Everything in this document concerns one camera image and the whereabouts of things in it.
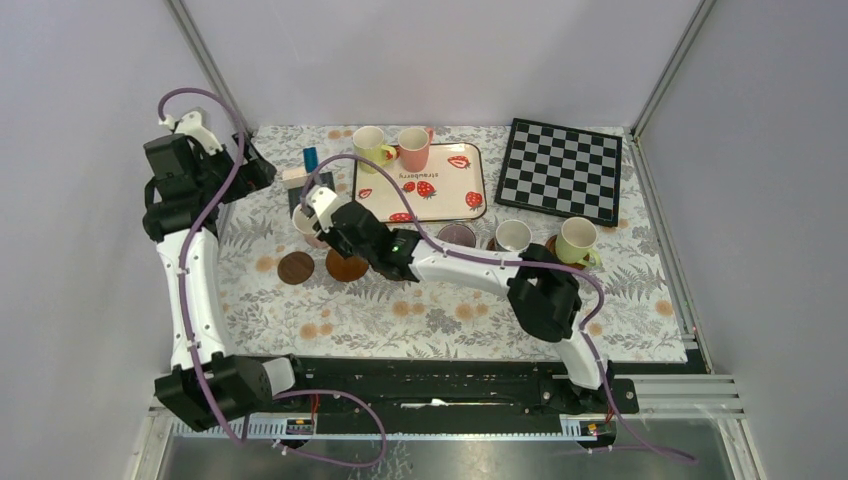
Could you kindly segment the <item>brown coaster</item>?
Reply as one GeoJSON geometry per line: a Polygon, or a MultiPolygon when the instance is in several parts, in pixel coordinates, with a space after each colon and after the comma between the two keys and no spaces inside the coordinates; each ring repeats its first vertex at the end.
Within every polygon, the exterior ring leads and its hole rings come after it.
{"type": "Polygon", "coordinates": [[[369,270],[369,264],[357,256],[344,258],[336,250],[330,249],[325,259],[328,274],[343,283],[362,278],[369,270]]]}
{"type": "Polygon", "coordinates": [[[560,236],[551,236],[546,248],[563,264],[583,270],[595,265],[595,252],[591,248],[573,246],[560,236]]]}

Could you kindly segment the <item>pink mug front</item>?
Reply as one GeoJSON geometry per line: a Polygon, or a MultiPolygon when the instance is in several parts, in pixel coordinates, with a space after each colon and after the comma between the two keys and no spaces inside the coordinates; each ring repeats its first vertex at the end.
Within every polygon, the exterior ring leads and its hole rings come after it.
{"type": "Polygon", "coordinates": [[[314,222],[303,212],[300,205],[294,208],[291,218],[295,229],[302,234],[304,241],[310,247],[318,249],[329,247],[327,243],[318,238],[318,233],[314,229],[314,222]]]}

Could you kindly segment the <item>dark walnut coaster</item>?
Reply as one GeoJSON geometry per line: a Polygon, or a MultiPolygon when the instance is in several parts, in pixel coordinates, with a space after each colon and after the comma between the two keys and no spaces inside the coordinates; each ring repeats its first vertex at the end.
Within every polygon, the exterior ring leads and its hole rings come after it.
{"type": "Polygon", "coordinates": [[[277,275],[288,285],[299,285],[307,281],[314,273],[313,258],[302,251],[294,251],[284,256],[278,263],[277,275]]]}

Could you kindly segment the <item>yellow mug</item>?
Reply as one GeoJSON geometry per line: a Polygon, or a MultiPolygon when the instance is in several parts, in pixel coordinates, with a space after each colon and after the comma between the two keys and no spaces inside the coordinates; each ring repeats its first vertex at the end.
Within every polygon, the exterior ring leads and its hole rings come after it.
{"type": "Polygon", "coordinates": [[[385,133],[377,126],[363,126],[352,136],[354,153],[379,167],[389,165],[398,157],[395,147],[386,142],[385,133]]]}

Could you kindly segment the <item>grey purple mug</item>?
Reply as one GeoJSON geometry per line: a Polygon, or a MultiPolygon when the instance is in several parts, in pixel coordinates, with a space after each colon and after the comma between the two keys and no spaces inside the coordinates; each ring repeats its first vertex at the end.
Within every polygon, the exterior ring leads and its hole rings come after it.
{"type": "Polygon", "coordinates": [[[437,239],[463,247],[475,248],[477,246],[477,238],[474,231],[461,223],[444,226],[438,232],[437,239]]]}

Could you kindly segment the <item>strawberry print serving tray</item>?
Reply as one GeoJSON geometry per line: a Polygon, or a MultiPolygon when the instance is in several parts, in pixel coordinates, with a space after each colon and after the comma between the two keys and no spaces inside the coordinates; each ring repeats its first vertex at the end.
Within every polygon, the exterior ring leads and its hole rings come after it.
{"type": "Polygon", "coordinates": [[[385,223],[470,221],[487,210],[481,152],[471,143],[437,143],[427,167],[410,173],[393,161],[384,167],[400,189],[379,173],[358,168],[354,200],[385,223]]]}

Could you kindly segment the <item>blue mug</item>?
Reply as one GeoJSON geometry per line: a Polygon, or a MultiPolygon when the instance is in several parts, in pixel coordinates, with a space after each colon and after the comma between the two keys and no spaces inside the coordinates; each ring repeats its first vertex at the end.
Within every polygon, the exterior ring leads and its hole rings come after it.
{"type": "Polygon", "coordinates": [[[504,220],[495,229],[494,242],[496,251],[523,252],[532,242],[532,232],[521,220],[504,220]]]}

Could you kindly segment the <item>black white chessboard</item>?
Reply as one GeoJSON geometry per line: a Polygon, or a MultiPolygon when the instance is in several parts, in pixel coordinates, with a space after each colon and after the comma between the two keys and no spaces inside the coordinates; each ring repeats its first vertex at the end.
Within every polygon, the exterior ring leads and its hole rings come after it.
{"type": "Polygon", "coordinates": [[[494,200],[616,227],[622,170],[620,136],[515,118],[494,200]]]}

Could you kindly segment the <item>green mug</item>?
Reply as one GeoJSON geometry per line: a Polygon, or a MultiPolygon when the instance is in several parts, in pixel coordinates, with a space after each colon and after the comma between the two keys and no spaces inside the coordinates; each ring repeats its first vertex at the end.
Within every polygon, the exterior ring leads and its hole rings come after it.
{"type": "Polygon", "coordinates": [[[583,217],[566,219],[555,240],[555,255],[567,265],[600,267],[600,255],[595,250],[598,231],[595,225],[583,217]]]}

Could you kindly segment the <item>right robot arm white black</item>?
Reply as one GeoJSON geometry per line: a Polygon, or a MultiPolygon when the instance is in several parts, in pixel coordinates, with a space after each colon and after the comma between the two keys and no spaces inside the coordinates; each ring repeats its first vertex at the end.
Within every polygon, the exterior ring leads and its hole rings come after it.
{"type": "Polygon", "coordinates": [[[608,362],[577,319],[580,274],[545,247],[515,253],[451,246],[418,230],[391,229],[356,202],[307,205],[321,240],[389,280],[449,282],[506,298],[520,327],[554,346],[579,407],[597,412],[612,400],[608,362]]]}

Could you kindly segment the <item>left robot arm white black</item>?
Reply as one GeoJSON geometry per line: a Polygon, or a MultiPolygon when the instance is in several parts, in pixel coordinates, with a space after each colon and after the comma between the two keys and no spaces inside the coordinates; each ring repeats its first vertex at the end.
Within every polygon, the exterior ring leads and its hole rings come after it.
{"type": "Polygon", "coordinates": [[[311,387],[292,359],[237,355],[225,328],[214,198],[235,168],[229,153],[185,133],[152,140],[144,152],[153,176],[142,224],[165,271],[173,328],[171,370],[155,380],[156,398],[196,432],[262,411],[273,399],[301,409],[311,387]]]}

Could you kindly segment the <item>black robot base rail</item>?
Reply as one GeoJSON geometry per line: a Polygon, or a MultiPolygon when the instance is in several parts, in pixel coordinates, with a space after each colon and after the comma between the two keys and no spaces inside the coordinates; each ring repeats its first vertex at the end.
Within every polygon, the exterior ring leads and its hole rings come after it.
{"type": "Polygon", "coordinates": [[[542,434],[561,414],[608,412],[603,392],[573,385],[557,362],[367,360],[289,356],[304,399],[275,400],[261,413],[317,409],[320,434],[542,434]],[[321,390],[320,396],[313,393],[321,390]]]}

